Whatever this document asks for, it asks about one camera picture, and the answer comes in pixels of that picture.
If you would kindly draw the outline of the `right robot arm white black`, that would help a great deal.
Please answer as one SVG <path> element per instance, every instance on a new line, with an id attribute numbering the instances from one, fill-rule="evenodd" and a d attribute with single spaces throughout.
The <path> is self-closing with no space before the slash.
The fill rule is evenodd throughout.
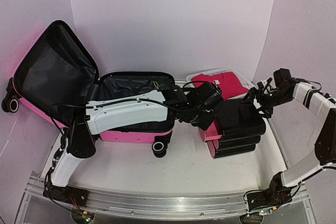
<path id="1" fill-rule="evenodd" d="M 292 77 L 289 69 L 280 68 L 274 76 L 261 81 L 251 88 L 242 99 L 243 104 L 257 102 L 261 116 L 270 119 L 274 107 L 297 101 L 314 115 L 321 125 L 318 135 L 311 134 L 314 140 L 312 150 L 298 163 L 275 174 L 264 190 L 245 193 L 249 210 L 266 207 L 279 207 L 291 202 L 300 186 L 309 178 L 324 169 L 334 169 L 335 164 L 335 98 L 321 92 L 314 81 Z"/>

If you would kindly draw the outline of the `pink and black drawer organizer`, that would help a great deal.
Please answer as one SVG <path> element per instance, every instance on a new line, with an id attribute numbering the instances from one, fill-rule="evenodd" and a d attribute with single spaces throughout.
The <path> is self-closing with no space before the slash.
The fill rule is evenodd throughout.
<path id="1" fill-rule="evenodd" d="M 221 158 L 254 151 L 266 132 L 266 123 L 252 103 L 235 98 L 224 101 L 206 131 L 198 130 L 211 157 Z"/>

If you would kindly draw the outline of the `white perforated plastic basket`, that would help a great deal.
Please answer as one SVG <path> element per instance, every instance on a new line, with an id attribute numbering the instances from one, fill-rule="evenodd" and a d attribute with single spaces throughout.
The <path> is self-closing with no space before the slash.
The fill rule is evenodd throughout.
<path id="1" fill-rule="evenodd" d="M 239 91 L 242 93 L 246 93 L 250 88 L 254 87 L 251 81 L 229 67 L 191 74 L 186 77 L 186 80 L 188 82 L 210 81 L 221 87 L 224 91 Z"/>

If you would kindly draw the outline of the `red garment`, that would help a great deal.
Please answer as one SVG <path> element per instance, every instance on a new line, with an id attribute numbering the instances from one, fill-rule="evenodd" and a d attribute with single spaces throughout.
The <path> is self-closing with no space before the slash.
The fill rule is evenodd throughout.
<path id="1" fill-rule="evenodd" d="M 201 85 L 201 81 L 213 83 L 221 89 L 224 100 L 248 93 L 249 91 L 249 89 L 243 87 L 242 83 L 233 72 L 219 73 L 212 76 L 199 74 L 198 76 L 193 77 L 192 81 L 196 87 Z"/>

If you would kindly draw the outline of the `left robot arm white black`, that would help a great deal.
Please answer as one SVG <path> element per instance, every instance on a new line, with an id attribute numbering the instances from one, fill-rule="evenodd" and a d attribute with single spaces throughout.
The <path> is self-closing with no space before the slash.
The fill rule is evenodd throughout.
<path id="1" fill-rule="evenodd" d="M 95 136 L 124 126 L 178 120 L 207 130 L 223 106 L 222 91 L 215 84 L 202 81 L 199 87 L 173 85 L 132 97 L 88 101 L 75 105 L 67 134 L 45 176 L 44 190 L 59 201 L 70 197 L 70 177 L 85 159 L 96 153 Z"/>

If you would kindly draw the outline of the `pink hard-shell kids suitcase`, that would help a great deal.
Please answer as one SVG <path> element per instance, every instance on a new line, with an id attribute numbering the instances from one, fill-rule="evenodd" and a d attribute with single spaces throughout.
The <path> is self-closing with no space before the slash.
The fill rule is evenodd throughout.
<path id="1" fill-rule="evenodd" d="M 131 97 L 154 90 L 153 81 L 171 87 L 174 78 L 164 72 L 112 72 L 99 75 L 96 62 L 63 21 L 51 23 L 32 45 L 9 79 L 2 100 L 5 112 L 24 104 L 69 131 L 75 105 Z M 148 122 L 107 130 L 97 139 L 150 143 L 156 157 L 166 154 L 173 120 Z"/>

